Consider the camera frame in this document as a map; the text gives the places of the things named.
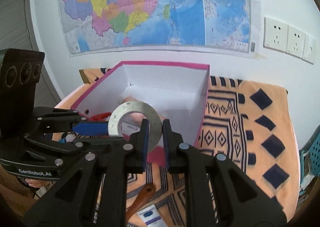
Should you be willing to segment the person's hand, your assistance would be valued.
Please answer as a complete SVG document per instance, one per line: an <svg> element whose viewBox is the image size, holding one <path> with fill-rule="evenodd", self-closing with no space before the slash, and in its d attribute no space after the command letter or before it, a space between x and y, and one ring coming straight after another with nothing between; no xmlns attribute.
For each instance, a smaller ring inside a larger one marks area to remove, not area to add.
<svg viewBox="0 0 320 227"><path fill-rule="evenodd" d="M25 178L25 182L33 188L39 189L43 186L46 186L47 184L49 184L48 181L43 181L43 180L36 180L36 179L27 179Z"/></svg>

